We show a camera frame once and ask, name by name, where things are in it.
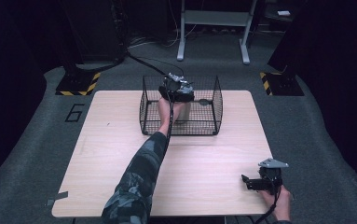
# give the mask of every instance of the wire basket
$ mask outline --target wire basket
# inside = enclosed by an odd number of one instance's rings
[[[158,131],[160,117],[158,87],[162,76],[143,76],[143,95],[140,104],[140,125],[143,134]],[[191,83],[195,100],[187,103],[177,121],[172,125],[172,135],[217,135],[222,123],[223,102],[218,76],[185,77]]]

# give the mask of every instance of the cable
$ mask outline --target cable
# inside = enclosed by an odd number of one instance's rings
[[[172,45],[174,45],[178,40],[179,40],[179,34],[178,34],[178,24],[177,21],[175,20],[174,14],[172,13],[172,1],[169,0],[169,7],[170,7],[170,12],[172,14],[172,20],[174,21],[174,25],[175,25],[175,30],[176,30],[176,35],[175,35],[175,39],[172,41],[172,43],[170,45],[162,45],[164,47],[171,47]]]
[[[164,73],[163,71],[161,71],[160,69],[156,68],[154,65],[150,64],[150,63],[146,63],[144,62],[143,60],[140,60],[134,56],[132,56],[129,52],[127,52],[127,55],[132,58],[134,61],[138,62],[138,63],[141,63],[141,64],[144,64],[154,70],[156,70],[157,72],[161,73],[163,76],[166,76],[166,73]]]
[[[165,64],[168,64],[168,65],[171,65],[173,67],[176,67],[178,68],[180,71],[181,71],[181,75],[184,76],[184,70],[180,67],[178,67],[177,65],[175,64],[172,64],[172,63],[166,63],[166,62],[163,62],[163,61],[160,61],[160,60],[157,60],[157,59],[151,59],[151,58],[146,58],[146,57],[136,57],[137,59],[147,59],[147,60],[152,60],[152,61],[156,61],[156,62],[159,62],[159,63],[165,63]]]
[[[186,40],[195,40],[198,37],[204,37],[204,36],[225,35],[225,34],[220,34],[220,33],[219,34],[213,33],[213,34],[210,34],[210,35],[205,35],[205,34],[199,35],[197,32],[192,32],[192,30],[189,31],[189,33],[185,35],[185,39]],[[138,37],[138,40],[141,40],[141,39],[148,39],[148,38],[147,37]],[[167,42],[175,42],[176,40],[181,40],[181,38],[173,39],[173,40],[167,40]],[[147,45],[147,44],[157,44],[157,43],[159,43],[158,41],[149,41],[149,42],[143,42],[143,43],[138,43],[137,44],[137,43],[135,43],[135,41],[132,41],[130,43],[130,45],[128,46],[128,49],[137,48],[137,47],[140,47],[142,45]]]
[[[254,224],[254,219],[251,216],[246,216],[246,217],[248,217],[251,220],[251,223]]]
[[[169,121],[169,129],[167,131],[167,141],[166,141],[166,145],[164,147],[164,155],[166,155],[167,153],[167,148],[169,147],[170,144],[170,137],[172,136],[172,121],[174,118],[174,109],[173,109],[173,104],[172,104],[172,99],[170,99],[170,95],[168,93],[168,89],[167,89],[167,85],[166,85],[166,80],[163,82],[164,87],[166,88],[166,95],[167,98],[169,98],[169,105],[170,105],[170,121]]]
[[[184,222],[184,224],[196,224],[198,221],[199,221],[199,219],[200,219],[200,217],[193,217],[193,218],[188,218],[189,220],[191,219],[191,222],[189,223],[189,221],[185,221]]]
[[[128,47],[128,49],[135,47],[133,45],[136,45],[137,43],[143,44],[141,42],[143,42],[143,40],[146,40],[146,39],[147,38],[145,36],[133,37],[132,40],[130,41],[130,46]]]
[[[108,64],[108,65],[103,66],[103,67],[92,68],[92,69],[83,69],[83,68],[81,68],[81,70],[85,70],[85,71],[88,71],[88,72],[99,73],[99,72],[108,70],[108,69],[110,69],[110,68],[113,68],[113,67],[119,65],[119,64],[122,63],[122,62],[123,62],[123,58],[119,58],[119,59],[117,59],[114,63]]]
[[[274,186],[274,182],[271,180],[270,177],[268,177],[268,179],[271,181],[271,186],[273,187],[273,192],[275,192],[275,191],[276,191],[276,187]],[[281,193],[281,188],[279,188],[278,192],[275,192],[275,193],[274,193],[274,204],[272,204],[272,205],[270,206],[270,208],[268,209],[268,211],[267,211],[265,214],[263,214],[263,215],[255,222],[255,224],[260,223],[261,221],[263,221],[264,219],[266,219],[266,217],[270,216],[270,214],[274,211],[274,209],[275,209],[276,206],[277,206],[277,201],[278,201],[278,199],[279,199],[279,197],[280,197],[280,193]]]
[[[203,8],[204,8],[204,0],[202,0],[202,2],[201,2],[200,11],[202,11]],[[192,33],[192,31],[196,28],[196,26],[197,26],[197,24],[195,24],[195,25],[193,26],[193,28],[185,35],[185,37],[187,37],[190,33]]]

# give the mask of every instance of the table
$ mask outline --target table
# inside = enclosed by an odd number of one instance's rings
[[[178,48],[177,60],[184,59],[185,52],[185,25],[186,24],[203,24],[203,25],[225,25],[225,26],[243,26],[245,31],[240,39],[240,50],[242,62],[250,63],[247,49],[247,39],[250,32],[251,23],[254,16],[254,9],[257,0],[253,0],[249,12],[225,12],[225,11],[202,11],[202,10],[185,10],[185,0],[181,3],[181,38]]]
[[[139,124],[141,91],[97,91],[59,193],[55,217],[100,217],[129,161],[148,138]],[[235,216],[268,209],[240,175],[259,178],[271,158],[248,91],[222,91],[218,135],[172,136],[161,165],[151,216]]]

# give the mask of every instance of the camouflage sleeve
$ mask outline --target camouflage sleeve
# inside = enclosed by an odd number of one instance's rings
[[[105,205],[102,214],[104,223],[148,222],[166,143],[166,136],[156,132],[137,151],[115,188],[114,195]]]

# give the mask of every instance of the hand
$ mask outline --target hand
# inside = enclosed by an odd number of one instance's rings
[[[268,191],[259,190],[260,195],[266,202],[266,205],[270,207],[274,204],[274,195],[271,195]],[[283,185],[281,186],[280,197],[277,201],[276,208],[274,209],[274,217],[281,221],[291,221],[291,192],[286,189]]]
[[[181,113],[186,104],[187,103],[173,104],[174,117],[172,118],[172,123],[177,120],[179,114]],[[158,131],[167,136],[170,124],[170,103],[164,98],[160,98],[158,100],[158,114],[160,116],[160,127]]]

